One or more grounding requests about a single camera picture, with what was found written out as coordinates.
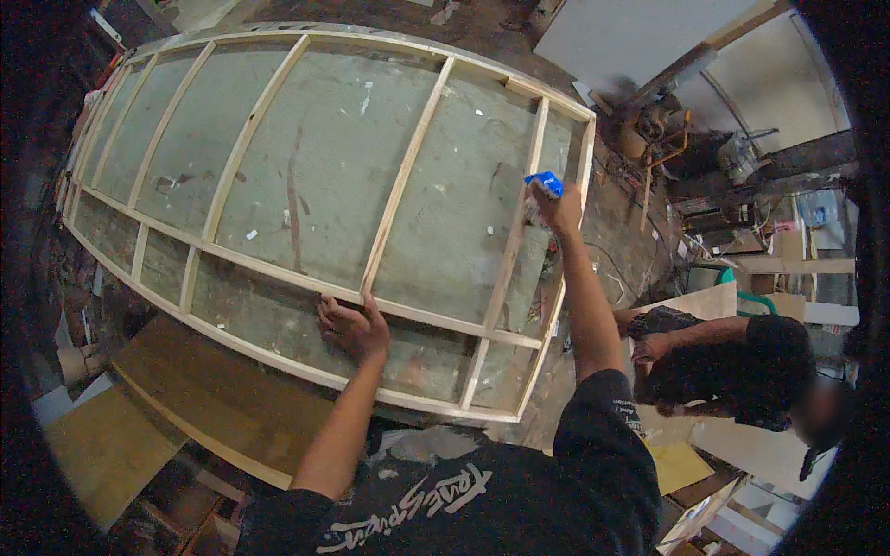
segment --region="clear plastic container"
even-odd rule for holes
[[[837,197],[833,189],[804,193],[797,196],[797,210],[810,227],[837,222]]]

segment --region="black t-shirt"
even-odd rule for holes
[[[250,506],[239,554],[648,554],[655,464],[627,378],[587,378],[562,412],[554,456],[450,427],[384,435],[333,502],[309,490]]]
[[[745,342],[676,348],[659,359],[650,377],[661,400],[716,396],[736,423],[784,431],[791,403],[813,372],[809,336],[793,318],[777,315],[751,317],[746,336]]]

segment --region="person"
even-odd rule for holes
[[[291,489],[249,506],[240,554],[648,554],[659,520],[655,465],[622,366],[618,329],[579,232],[579,189],[539,192],[562,249],[577,389],[553,457],[435,426],[379,435],[368,423],[389,331],[374,299],[364,313],[324,297],[325,338],[358,370],[307,449]]]
[[[816,371],[809,335],[793,318],[706,321],[669,307],[615,310],[614,317],[619,333],[636,340],[636,401],[662,415],[734,417],[770,431],[790,426],[813,448],[810,461],[843,437],[853,390]]]

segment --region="concrete floor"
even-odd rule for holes
[[[361,2],[337,0],[296,2],[295,0],[172,0],[162,13],[173,19],[181,31],[216,25],[225,31],[246,23],[266,21],[323,21],[351,26],[365,26],[405,33],[450,44],[499,61],[541,79],[552,87],[575,96],[574,78],[532,52],[535,32],[521,25],[533,8],[533,2],[502,0],[495,3],[461,3],[442,26],[430,18],[445,5],[435,0],[432,8],[407,0]],[[220,14],[228,9],[222,17]],[[603,129],[609,122],[601,117]],[[595,146],[595,177],[590,187],[587,211],[582,224],[590,245],[591,261],[603,276],[603,286],[616,307],[630,307],[657,301],[649,296],[656,283],[670,281],[672,262],[668,251],[676,250],[678,237],[668,227],[663,195],[653,192],[650,216],[661,232],[650,223],[639,230],[642,211],[628,198],[628,193],[642,201],[626,182],[613,178],[599,161],[606,163],[609,150],[601,141]],[[660,241],[660,233],[668,237]],[[518,425],[497,426],[490,433],[497,439],[538,449],[549,449],[563,407],[574,392],[574,366],[570,356],[562,354],[566,326],[561,326],[560,341],[554,341],[542,369],[528,409]]]

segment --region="person in black shirt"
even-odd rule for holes
[[[322,334],[358,370],[308,448],[291,489],[249,506],[240,554],[648,554],[660,508],[655,464],[622,365],[618,329],[579,233],[579,189],[534,192],[559,239],[578,388],[554,455],[469,429],[387,431],[366,453],[389,331],[331,297]]]
[[[809,336],[793,318],[706,321],[668,307],[614,314],[619,332],[637,341],[637,401],[664,416],[735,417],[736,423],[771,431],[792,426],[819,451],[840,441],[852,390],[816,372]],[[685,406],[693,401],[704,403]]]

